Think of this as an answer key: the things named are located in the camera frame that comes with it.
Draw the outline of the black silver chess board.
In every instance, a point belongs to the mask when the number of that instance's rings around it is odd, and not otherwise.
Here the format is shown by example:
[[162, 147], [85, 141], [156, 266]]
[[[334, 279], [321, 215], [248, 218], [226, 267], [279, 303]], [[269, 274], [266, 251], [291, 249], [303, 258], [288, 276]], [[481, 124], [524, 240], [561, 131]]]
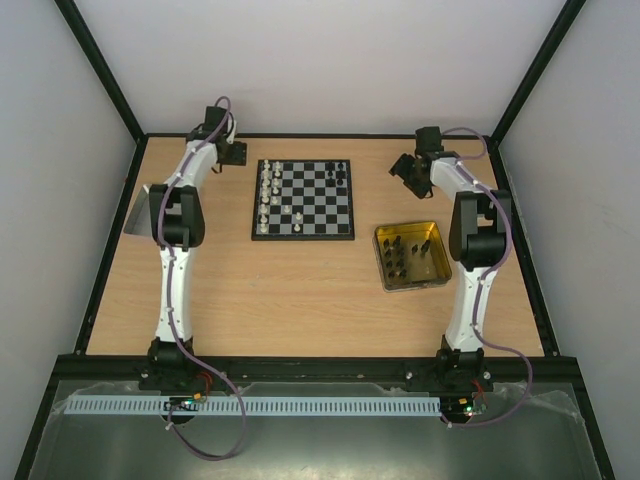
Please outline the black silver chess board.
[[[295, 215], [302, 213], [297, 223]], [[293, 231], [300, 224], [302, 231]], [[348, 159], [269, 160], [257, 163], [251, 239], [355, 238], [352, 169]]]

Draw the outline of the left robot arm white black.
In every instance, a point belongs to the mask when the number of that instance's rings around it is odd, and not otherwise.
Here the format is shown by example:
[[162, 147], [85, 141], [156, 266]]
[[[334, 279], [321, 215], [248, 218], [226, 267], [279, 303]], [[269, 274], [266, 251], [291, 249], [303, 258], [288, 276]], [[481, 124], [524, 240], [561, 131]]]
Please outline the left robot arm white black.
[[153, 364], [176, 372], [179, 379], [193, 379], [204, 393], [213, 378], [194, 361], [190, 318], [192, 270], [206, 232], [200, 188], [209, 173], [222, 171], [221, 161], [235, 146], [236, 130], [231, 101], [221, 96], [187, 135], [175, 170], [148, 191], [151, 232], [162, 273], [159, 319], [148, 356]]

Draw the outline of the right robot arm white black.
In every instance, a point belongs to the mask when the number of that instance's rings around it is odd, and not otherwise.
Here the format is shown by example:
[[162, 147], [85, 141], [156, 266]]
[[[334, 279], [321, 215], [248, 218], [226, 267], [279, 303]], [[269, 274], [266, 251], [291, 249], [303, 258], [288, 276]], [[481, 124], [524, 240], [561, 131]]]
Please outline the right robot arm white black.
[[453, 202], [449, 254], [459, 281], [433, 377], [445, 391], [463, 391], [484, 379], [483, 327], [494, 279], [512, 248], [512, 199], [481, 182], [464, 156], [447, 152], [438, 126], [417, 129], [415, 141], [414, 152], [401, 155], [390, 174], [420, 199], [438, 188]]

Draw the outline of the gold tin box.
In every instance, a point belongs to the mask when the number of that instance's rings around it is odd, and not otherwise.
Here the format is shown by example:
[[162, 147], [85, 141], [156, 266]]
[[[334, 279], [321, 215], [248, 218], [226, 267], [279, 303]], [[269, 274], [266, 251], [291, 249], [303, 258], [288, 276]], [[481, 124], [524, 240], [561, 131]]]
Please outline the gold tin box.
[[373, 245], [388, 293], [444, 286], [453, 276], [435, 221], [378, 226]]

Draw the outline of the silver tin lid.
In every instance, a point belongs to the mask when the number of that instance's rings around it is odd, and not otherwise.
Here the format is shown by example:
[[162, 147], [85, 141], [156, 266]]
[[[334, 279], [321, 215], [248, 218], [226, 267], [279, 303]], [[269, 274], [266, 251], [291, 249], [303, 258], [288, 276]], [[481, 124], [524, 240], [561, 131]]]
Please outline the silver tin lid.
[[126, 218], [123, 232], [127, 235], [151, 237], [151, 219], [149, 206], [149, 184], [140, 188], [130, 212]]

